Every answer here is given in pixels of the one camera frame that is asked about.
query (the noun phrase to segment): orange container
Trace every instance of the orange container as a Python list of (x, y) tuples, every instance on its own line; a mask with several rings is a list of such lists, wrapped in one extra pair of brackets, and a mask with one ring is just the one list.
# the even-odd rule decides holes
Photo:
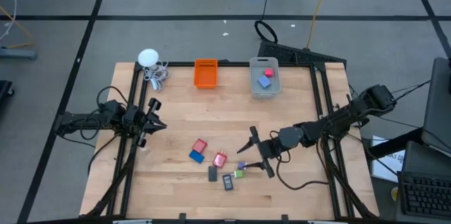
[(196, 59), (194, 62), (194, 85), (197, 88), (215, 88), (218, 84), (218, 60)]

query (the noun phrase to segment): wooden tabletop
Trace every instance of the wooden tabletop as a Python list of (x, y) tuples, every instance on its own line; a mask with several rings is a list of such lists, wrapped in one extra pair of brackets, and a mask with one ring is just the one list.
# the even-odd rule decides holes
[[(117, 63), (111, 85), (128, 95), (133, 63)], [(327, 63), (327, 75), (333, 103), (347, 104), (349, 94), (345, 69), (341, 63)], [(192, 67), (169, 68), (171, 76), (162, 92), (149, 85), (146, 104), (151, 97), (161, 101), (158, 114), (168, 129), (147, 136), (147, 145), (138, 149), (128, 205), (128, 218), (178, 218), (186, 213), (195, 219), (273, 219), (288, 214), (290, 220), (333, 219), (328, 185), (309, 185), (292, 191), (277, 177), (268, 178), (258, 168), (245, 171), (245, 177), (233, 179), (233, 191), (225, 191), (222, 175), (237, 169), (238, 161), (261, 161), (256, 147), (236, 154), (249, 139), (249, 127), (255, 125), (261, 140), (271, 130), (293, 123), (317, 120), (316, 106), (308, 68), (280, 68), (282, 93), (272, 100), (250, 96), (249, 68), (220, 67), (215, 89), (197, 89)], [(321, 76), (317, 75), (322, 107), (325, 108)], [(111, 90), (109, 99), (121, 100)], [(360, 136), (351, 129), (350, 134)], [(97, 149), (112, 137), (99, 133)], [(188, 155), (194, 142), (208, 142), (204, 162), (198, 164)], [(119, 139), (115, 140), (92, 164), (80, 213), (87, 213), (103, 196), (112, 181)], [(228, 155), (218, 182), (209, 182), (207, 173), (218, 151)], [(378, 215), (369, 170), (362, 143), (351, 137), (342, 140), (349, 184), (368, 209)], [(274, 170), (276, 160), (271, 161)], [(282, 164), (280, 175), (292, 186), (310, 180), (327, 181), (315, 147), (291, 150), (291, 162)], [(345, 215), (342, 190), (338, 185), (340, 208)], [(115, 213), (119, 212), (123, 189), (118, 191)]]

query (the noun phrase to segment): white sphere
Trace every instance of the white sphere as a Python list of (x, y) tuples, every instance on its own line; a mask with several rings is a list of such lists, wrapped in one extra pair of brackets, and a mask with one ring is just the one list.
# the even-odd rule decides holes
[(151, 67), (158, 62), (158, 52), (156, 52), (154, 49), (145, 49), (144, 51), (141, 51), (138, 55), (138, 63), (142, 67)]

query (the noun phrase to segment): pink block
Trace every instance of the pink block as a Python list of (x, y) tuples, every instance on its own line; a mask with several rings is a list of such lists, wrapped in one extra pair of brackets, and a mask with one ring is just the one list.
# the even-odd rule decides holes
[(273, 77), (274, 76), (274, 71), (272, 68), (267, 68), (265, 69), (265, 76), (266, 77)]

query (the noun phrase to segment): black keyboard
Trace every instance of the black keyboard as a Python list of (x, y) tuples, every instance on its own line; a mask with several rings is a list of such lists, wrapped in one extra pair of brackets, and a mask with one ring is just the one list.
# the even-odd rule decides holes
[(451, 177), (399, 172), (398, 183), (404, 214), (451, 220)]
[(308, 49), (296, 49), (285, 45), (274, 44), (272, 42), (261, 41), (259, 57), (274, 57), (279, 62), (295, 62), (295, 59), (299, 63), (306, 62), (340, 62), (345, 64), (346, 60), (341, 58), (335, 58), (323, 54), (311, 52)]

